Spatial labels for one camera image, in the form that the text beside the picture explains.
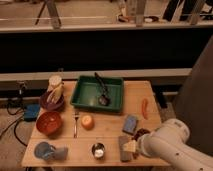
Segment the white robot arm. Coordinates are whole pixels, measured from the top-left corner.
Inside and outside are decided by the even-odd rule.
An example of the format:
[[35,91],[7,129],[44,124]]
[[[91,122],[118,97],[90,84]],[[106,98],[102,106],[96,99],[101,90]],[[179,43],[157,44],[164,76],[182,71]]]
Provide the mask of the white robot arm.
[[186,144],[188,126],[179,119],[168,119],[157,129],[122,146],[125,152],[160,158],[180,171],[213,171],[213,157]]

